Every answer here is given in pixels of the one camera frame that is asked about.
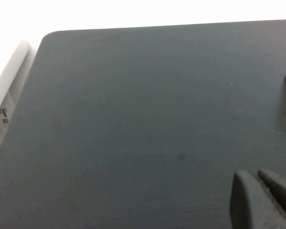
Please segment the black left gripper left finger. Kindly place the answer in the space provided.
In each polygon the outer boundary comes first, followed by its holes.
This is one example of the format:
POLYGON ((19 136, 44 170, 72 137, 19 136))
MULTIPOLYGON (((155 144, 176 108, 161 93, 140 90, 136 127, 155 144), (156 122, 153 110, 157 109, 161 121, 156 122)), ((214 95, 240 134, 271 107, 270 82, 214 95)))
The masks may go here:
POLYGON ((234 229, 286 229, 286 213, 258 173, 234 173, 229 212, 234 229))

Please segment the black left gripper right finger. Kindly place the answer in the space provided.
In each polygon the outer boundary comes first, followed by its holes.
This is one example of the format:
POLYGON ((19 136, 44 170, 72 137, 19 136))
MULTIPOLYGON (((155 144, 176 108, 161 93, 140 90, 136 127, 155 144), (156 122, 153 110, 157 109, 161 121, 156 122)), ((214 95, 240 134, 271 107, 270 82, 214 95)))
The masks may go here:
POLYGON ((281 209, 286 213, 286 178, 269 169, 259 170, 258 177, 266 188, 269 189, 281 209))

